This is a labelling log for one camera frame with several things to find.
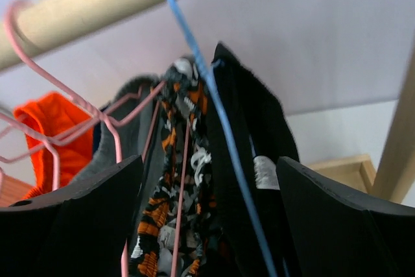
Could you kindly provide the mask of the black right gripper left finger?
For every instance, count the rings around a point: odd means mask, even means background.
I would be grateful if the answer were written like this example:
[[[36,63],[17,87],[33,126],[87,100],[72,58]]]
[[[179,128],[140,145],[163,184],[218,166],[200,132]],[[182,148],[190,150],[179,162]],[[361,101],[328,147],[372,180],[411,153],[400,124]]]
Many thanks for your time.
[[[1,208],[2,276],[120,276],[143,174],[140,156]]]

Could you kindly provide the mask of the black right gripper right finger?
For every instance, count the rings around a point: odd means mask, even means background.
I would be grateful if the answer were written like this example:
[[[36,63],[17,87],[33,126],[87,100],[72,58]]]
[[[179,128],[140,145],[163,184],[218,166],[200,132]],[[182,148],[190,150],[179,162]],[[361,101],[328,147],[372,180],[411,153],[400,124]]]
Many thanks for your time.
[[[414,208],[281,157],[277,176],[303,276],[413,276]]]

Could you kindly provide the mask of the navy blue shorts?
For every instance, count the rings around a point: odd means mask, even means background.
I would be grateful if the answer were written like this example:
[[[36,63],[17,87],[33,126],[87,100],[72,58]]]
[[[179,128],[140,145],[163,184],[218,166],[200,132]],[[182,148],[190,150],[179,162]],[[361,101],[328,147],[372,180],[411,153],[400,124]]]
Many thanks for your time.
[[[93,127],[93,145],[92,145],[92,154],[95,154],[96,151],[99,148],[99,144],[101,141],[101,123],[98,122],[94,127]]]

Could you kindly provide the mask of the grey shorts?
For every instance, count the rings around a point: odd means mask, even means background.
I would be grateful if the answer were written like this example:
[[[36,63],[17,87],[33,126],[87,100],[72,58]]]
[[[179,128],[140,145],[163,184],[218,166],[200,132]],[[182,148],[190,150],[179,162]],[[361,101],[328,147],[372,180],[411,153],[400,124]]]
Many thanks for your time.
[[[120,105],[110,115],[120,121],[126,117],[138,104],[150,93],[150,87],[159,82],[156,75],[143,75],[129,80],[118,91],[113,102],[118,101],[128,93],[137,94],[141,92],[139,99],[129,99]],[[140,155],[144,151],[145,142],[150,130],[152,116],[156,108],[156,100],[153,100],[142,109],[129,123],[117,129],[121,140],[121,151],[123,158]],[[152,141],[148,146],[143,165],[142,188],[139,192],[138,204],[135,217],[139,222],[142,212],[148,203],[157,181],[159,180],[164,163],[164,151],[161,146],[161,130],[163,119],[161,109],[158,110],[156,122],[152,131]],[[115,164],[115,143],[113,135],[104,123],[101,123],[101,136],[98,148],[93,155],[92,161],[83,168],[73,179],[73,182],[89,178]]]

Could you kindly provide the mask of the pink hanger of grey shorts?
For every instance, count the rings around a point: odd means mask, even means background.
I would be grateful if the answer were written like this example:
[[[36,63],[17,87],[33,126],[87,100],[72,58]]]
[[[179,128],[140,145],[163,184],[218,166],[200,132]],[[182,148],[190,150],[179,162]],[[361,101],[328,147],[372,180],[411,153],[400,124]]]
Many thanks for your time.
[[[97,121],[102,121],[106,124],[108,130],[113,135],[115,143],[116,160],[117,162],[120,162],[122,160],[121,139],[116,128],[127,124],[127,122],[131,121],[131,117],[127,117],[124,121],[117,121],[111,116],[109,116],[106,112],[98,110],[98,108],[96,108],[90,102],[82,98],[71,88],[67,87],[63,82],[49,74],[46,70],[40,67],[31,57],[27,55],[27,53],[23,50],[21,44],[18,42],[18,39],[16,38],[16,14],[18,10],[23,9],[28,5],[30,5],[29,0],[16,0],[6,10],[4,21],[5,34],[7,39],[11,43],[14,52],[19,56],[23,63],[29,66],[35,73],[39,74],[41,77],[45,78],[50,83],[60,88],[65,93],[67,93],[71,97],[73,103],[80,105],[88,113],[91,114],[90,119],[83,122],[79,126],[70,128],[67,132],[64,132],[61,137],[45,136],[24,125],[20,121],[14,121],[10,124],[10,126],[17,128],[25,134],[29,135],[30,137],[40,141],[39,145],[29,150],[29,154],[37,152],[38,149],[46,148],[53,155],[53,189],[56,190],[60,186],[60,159],[54,146],[63,146],[67,145],[68,143],[71,143],[73,140],[77,139],[85,131],[91,128]]]

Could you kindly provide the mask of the pink hanger of camouflage shorts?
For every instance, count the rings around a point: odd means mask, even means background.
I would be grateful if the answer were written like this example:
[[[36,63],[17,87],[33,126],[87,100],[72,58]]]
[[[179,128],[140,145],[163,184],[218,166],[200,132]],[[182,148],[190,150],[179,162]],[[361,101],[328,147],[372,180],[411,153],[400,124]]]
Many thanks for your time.
[[[179,249],[184,223],[184,193],[189,147],[189,126],[176,105],[177,89],[167,81],[152,88],[163,113],[161,146],[163,169],[137,227],[137,243],[130,271],[138,276],[179,276]]]

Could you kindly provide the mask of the black shorts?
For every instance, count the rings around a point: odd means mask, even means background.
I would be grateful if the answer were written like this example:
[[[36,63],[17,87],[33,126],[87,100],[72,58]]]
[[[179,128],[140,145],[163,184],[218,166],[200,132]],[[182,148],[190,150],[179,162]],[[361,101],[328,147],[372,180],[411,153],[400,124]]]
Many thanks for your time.
[[[301,276],[276,174],[280,157],[299,159],[281,104],[222,42],[215,48],[213,74],[277,274]],[[239,275],[267,276],[222,125],[213,103],[207,107],[207,138],[219,221],[235,252]]]

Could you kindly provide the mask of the orange camouflage shorts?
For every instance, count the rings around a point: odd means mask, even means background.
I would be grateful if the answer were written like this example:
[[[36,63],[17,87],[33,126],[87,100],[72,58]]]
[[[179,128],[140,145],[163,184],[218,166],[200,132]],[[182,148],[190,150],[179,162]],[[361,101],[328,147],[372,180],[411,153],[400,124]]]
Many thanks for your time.
[[[191,56],[175,60],[158,95],[160,159],[147,152],[143,198],[129,259],[131,276],[206,276],[207,254],[222,233],[213,195],[206,136],[208,99]]]

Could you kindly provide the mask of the blue wire hanger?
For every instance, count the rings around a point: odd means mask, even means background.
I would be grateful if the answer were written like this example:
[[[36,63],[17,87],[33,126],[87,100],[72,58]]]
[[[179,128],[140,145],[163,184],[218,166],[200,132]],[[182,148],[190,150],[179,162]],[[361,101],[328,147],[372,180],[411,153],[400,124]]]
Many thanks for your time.
[[[272,254],[270,248],[267,244],[267,239],[257,210],[255,208],[254,200],[250,193],[246,178],[244,177],[243,168],[237,151],[237,146],[235,144],[233,132],[231,125],[226,115],[223,103],[221,101],[219,91],[217,89],[217,84],[215,82],[215,76],[213,74],[213,61],[207,63],[202,56],[199,46],[191,32],[189,25],[187,24],[182,11],[180,10],[176,0],[168,0],[172,12],[176,17],[178,24],[181,26],[185,39],[192,51],[191,56],[196,64],[198,76],[203,83],[204,91],[206,92],[207,97],[207,107],[208,103],[212,102],[220,123],[222,125],[224,137],[230,154],[230,159],[233,165],[233,169],[236,175],[237,183],[241,190],[246,208],[248,210],[248,216],[251,220],[254,233],[257,237],[260,251],[263,255],[265,266],[267,268],[267,276],[278,276],[277,270],[272,259]],[[219,221],[219,215],[217,212],[217,223],[221,227],[222,233],[220,240],[218,242],[218,249],[216,252],[210,252],[207,254],[207,275],[206,276],[240,276],[239,269],[235,260],[235,252],[230,246],[230,243],[226,236],[224,235],[221,223]]]

